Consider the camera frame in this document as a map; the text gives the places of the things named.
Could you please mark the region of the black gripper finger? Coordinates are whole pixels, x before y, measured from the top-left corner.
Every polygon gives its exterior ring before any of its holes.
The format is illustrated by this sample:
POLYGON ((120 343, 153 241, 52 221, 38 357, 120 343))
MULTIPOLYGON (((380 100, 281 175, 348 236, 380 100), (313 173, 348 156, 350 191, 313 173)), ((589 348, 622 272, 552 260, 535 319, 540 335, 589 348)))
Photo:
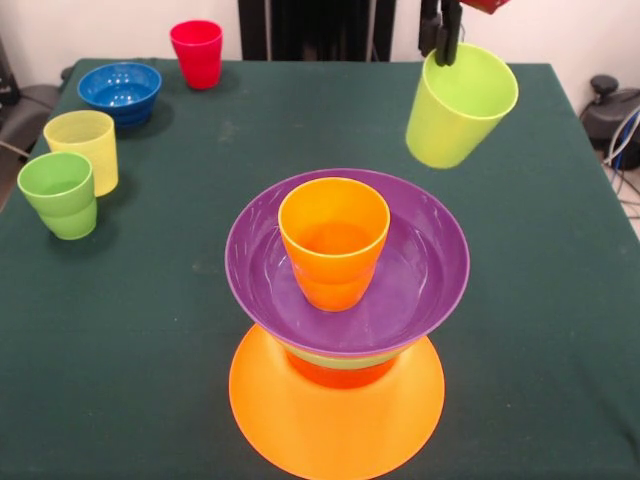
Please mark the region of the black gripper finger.
POLYGON ((423 57, 427 57, 436 47, 440 25, 439 0, 422 0, 420 4, 418 48, 423 57))
POLYGON ((456 60, 461 27, 461 5, 458 0, 442 0, 440 25, 436 35, 435 58, 438 66, 452 66, 456 60))

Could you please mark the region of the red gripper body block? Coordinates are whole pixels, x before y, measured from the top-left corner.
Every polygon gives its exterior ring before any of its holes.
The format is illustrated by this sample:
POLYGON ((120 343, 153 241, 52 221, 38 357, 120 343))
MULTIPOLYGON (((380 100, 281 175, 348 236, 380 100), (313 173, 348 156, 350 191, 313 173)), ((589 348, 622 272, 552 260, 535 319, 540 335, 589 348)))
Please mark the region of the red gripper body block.
POLYGON ((460 0, 460 2, 484 13, 495 13, 509 0, 460 0))

